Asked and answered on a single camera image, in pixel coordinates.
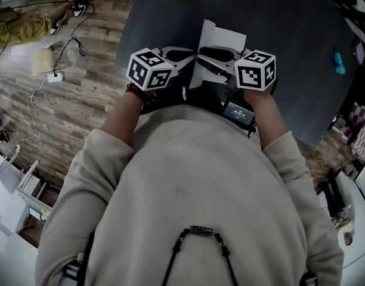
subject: white cube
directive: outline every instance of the white cube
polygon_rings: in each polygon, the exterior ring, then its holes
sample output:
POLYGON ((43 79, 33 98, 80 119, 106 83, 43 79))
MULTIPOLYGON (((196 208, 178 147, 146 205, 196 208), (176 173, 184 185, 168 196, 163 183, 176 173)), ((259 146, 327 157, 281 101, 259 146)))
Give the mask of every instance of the white cube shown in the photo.
POLYGON ((276 57, 261 51, 253 51, 234 63, 237 87, 266 90, 277 78, 276 57))
POLYGON ((131 55, 127 78, 141 90, 165 88, 174 67, 148 48, 131 55))

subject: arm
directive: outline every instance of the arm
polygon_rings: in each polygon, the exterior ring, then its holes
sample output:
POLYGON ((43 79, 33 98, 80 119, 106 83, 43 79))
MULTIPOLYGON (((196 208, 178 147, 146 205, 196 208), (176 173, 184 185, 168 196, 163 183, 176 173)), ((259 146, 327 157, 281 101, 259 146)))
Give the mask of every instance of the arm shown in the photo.
POLYGON ((339 285, 343 252, 335 228, 321 209, 298 145, 279 114, 273 98, 264 92, 245 92, 255 112, 261 147, 278 171, 302 220, 307 236, 307 269, 319 285, 339 285))
POLYGON ((58 285, 63 267, 85 251, 134 151, 128 146, 143 102, 127 92, 74 158, 41 236, 36 285, 58 285))

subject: black table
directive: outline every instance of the black table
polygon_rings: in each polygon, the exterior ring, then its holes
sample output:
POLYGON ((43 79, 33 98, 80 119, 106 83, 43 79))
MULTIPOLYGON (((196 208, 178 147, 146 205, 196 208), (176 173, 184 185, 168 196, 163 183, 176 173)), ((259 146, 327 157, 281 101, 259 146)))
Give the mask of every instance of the black table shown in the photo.
POLYGON ((140 49, 197 49, 203 19, 247 35, 246 47, 277 57, 274 98, 293 134, 314 146, 341 106, 357 65, 353 32, 329 0, 135 0, 116 64, 140 49), (335 72, 340 52, 347 73, 335 72))

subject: display screen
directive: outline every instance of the display screen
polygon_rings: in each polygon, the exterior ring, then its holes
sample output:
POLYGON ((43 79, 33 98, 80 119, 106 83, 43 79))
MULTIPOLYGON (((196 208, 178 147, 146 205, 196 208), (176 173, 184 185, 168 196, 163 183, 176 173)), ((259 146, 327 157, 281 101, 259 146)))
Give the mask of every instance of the display screen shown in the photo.
POLYGON ((224 111, 224 115, 245 125, 249 125, 254 118, 253 112, 235 105, 232 102, 228 103, 228 106, 224 111))

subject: wooden floor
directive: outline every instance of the wooden floor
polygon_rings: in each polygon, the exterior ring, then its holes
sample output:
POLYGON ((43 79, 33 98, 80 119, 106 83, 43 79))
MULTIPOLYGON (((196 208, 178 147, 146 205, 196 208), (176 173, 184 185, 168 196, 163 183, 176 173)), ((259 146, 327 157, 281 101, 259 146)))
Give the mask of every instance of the wooden floor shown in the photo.
MULTIPOLYGON (((14 6, 45 1, 63 0, 18 0, 14 6)), ((124 71, 115 69, 114 61, 133 1, 91 0, 95 14, 75 34, 83 43, 86 56, 81 57, 76 42, 72 42, 60 63, 64 81, 46 83, 36 93, 41 110, 32 109, 32 113, 38 121, 38 136, 20 143, 22 149, 16 162, 28 167, 39 160, 41 176, 59 188, 85 137, 93 128, 101 126, 128 83, 124 71)), ((44 4, 24 11, 43 14, 56 5, 44 4)), ((27 98, 44 80, 32 76, 36 51, 51 46, 57 58, 72 30, 91 12, 90 7, 82 18, 70 17, 55 36, 8 48, 0 57, 0 116, 13 137, 1 148, 4 153, 12 154, 14 141, 35 133, 27 98)), ((331 131, 315 149, 301 143, 299 146, 315 185, 324 179, 330 167, 337 169, 351 160, 350 149, 331 131)))

